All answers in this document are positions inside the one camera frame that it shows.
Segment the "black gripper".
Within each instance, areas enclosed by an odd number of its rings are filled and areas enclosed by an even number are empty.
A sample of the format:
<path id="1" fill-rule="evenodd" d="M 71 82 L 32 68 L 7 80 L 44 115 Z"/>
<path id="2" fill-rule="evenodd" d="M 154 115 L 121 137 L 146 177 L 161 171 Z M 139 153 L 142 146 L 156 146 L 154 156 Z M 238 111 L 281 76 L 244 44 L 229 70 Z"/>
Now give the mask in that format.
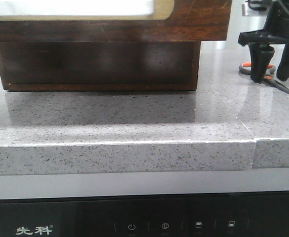
<path id="1" fill-rule="evenodd" d="M 289 0 L 272 2 L 263 29 L 241 32 L 238 44 L 249 44 L 251 56 L 251 79 L 261 83 L 275 49 L 268 44 L 286 44 L 277 69 L 277 78 L 289 78 Z"/>

